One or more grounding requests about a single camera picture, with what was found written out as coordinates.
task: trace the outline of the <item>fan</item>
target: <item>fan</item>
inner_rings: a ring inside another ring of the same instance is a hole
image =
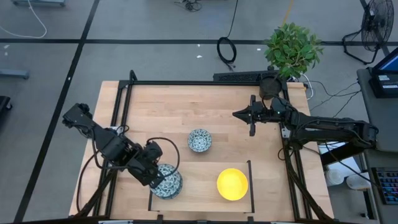
[[[343,46],[344,53],[367,65],[374,62],[377,51],[386,44],[390,37],[394,23],[394,6],[391,0],[371,0],[364,10],[361,29],[345,35],[343,37]],[[374,52],[371,62],[365,62],[347,51],[346,38],[354,36],[351,39],[353,40],[359,33],[361,33],[364,48]]]

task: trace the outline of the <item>computer screen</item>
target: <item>computer screen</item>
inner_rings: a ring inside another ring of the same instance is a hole
[[[387,71],[398,71],[398,55],[382,65],[380,69]]]
[[[393,50],[387,57],[379,62],[374,70],[378,73],[398,73],[398,47]]]

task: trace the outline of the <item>patterned ceramic bowl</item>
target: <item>patterned ceramic bowl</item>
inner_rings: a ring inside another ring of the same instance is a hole
[[[193,130],[188,137],[188,146],[195,152],[205,152],[211,146],[211,135],[204,129]]]
[[[159,172],[163,175],[171,173],[175,169],[174,166],[169,164],[160,164],[158,166]],[[178,171],[166,177],[156,188],[150,188],[152,193],[161,199],[173,199],[182,189],[182,176]]]

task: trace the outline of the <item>yellow plate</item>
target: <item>yellow plate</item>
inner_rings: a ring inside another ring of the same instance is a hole
[[[218,192],[227,200],[239,200],[248,191],[248,180],[242,171],[229,168],[221,172],[217,179]]]

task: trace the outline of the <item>white cable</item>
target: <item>white cable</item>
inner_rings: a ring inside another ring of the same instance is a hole
[[[35,38],[35,39],[40,39],[43,38],[46,34],[47,34],[47,28],[45,27],[45,25],[43,24],[43,22],[39,19],[39,17],[36,15],[35,11],[33,10],[32,5],[30,4],[30,0],[27,0],[27,2],[29,3],[29,7],[30,10],[33,12],[33,15],[35,15],[36,19],[40,22],[40,24],[43,26],[44,28],[44,34],[41,35],[40,37],[33,37],[33,36],[28,36],[28,35],[19,35],[19,34],[13,34],[12,32],[9,32],[8,30],[6,30],[5,28],[3,28],[2,26],[0,26],[0,29],[2,29],[4,32],[14,35],[16,37],[24,37],[24,38]]]
[[[308,77],[305,74],[302,74],[308,81],[308,84],[310,85],[310,89],[311,89],[311,96],[309,98],[307,98],[307,100],[311,99],[313,97],[313,89],[312,89],[312,85],[310,80],[308,79]]]

